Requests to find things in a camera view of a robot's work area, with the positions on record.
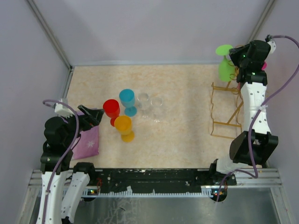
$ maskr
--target pink cloth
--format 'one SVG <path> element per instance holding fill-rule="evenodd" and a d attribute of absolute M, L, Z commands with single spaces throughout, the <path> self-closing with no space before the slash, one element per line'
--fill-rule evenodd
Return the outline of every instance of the pink cloth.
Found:
<path fill-rule="evenodd" d="M 99 154 L 99 126 L 92 129 L 81 132 L 81 139 L 79 143 L 73 149 L 72 160 L 83 159 Z"/>

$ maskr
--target table surface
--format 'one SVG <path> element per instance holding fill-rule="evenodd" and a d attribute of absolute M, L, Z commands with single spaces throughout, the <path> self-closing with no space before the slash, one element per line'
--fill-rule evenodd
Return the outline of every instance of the table surface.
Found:
<path fill-rule="evenodd" d="M 99 155 L 78 161 L 93 162 L 97 168 L 207 168 L 229 152 L 231 139 L 213 137 L 211 83 L 218 79 L 217 65 L 120 65 L 76 67 L 68 92 L 69 104 L 102 108 L 117 99 L 121 90 L 164 99 L 164 118 L 156 123 L 138 112 L 132 118 L 135 139 L 121 140 L 104 115 L 99 126 Z M 214 118 L 226 122 L 235 111 L 231 92 L 214 93 Z M 217 127 L 216 132 L 236 137 L 235 128 Z"/>

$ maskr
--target green cup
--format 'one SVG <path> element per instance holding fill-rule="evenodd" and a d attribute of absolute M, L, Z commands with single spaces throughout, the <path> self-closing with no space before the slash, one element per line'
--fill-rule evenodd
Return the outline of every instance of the green cup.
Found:
<path fill-rule="evenodd" d="M 230 62 L 225 55 L 229 54 L 229 49 L 232 49 L 232 45 L 221 45 L 216 49 L 216 54 L 223 56 L 222 62 L 219 64 L 218 72 L 219 78 L 223 82 L 229 82 L 232 80 L 235 74 L 235 67 L 232 62 Z"/>

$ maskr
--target clear glass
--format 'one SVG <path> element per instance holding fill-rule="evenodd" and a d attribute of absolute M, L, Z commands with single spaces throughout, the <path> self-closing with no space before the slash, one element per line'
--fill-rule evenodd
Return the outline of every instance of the clear glass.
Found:
<path fill-rule="evenodd" d="M 160 97 L 153 97 L 150 104 L 153 110 L 154 121 L 161 122 L 163 117 L 163 99 Z"/>
<path fill-rule="evenodd" d="M 142 92 L 137 96 L 138 107 L 141 111 L 141 116 L 147 118 L 150 115 L 150 97 L 147 93 Z"/>

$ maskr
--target yellow cup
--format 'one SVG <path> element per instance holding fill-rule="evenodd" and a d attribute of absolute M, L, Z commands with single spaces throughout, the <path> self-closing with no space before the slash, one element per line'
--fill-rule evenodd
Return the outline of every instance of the yellow cup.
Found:
<path fill-rule="evenodd" d="M 126 115 L 119 116 L 115 119 L 114 127 L 121 134 L 121 139 L 124 142 L 130 142 L 134 139 L 135 134 L 132 131 L 132 120 Z"/>

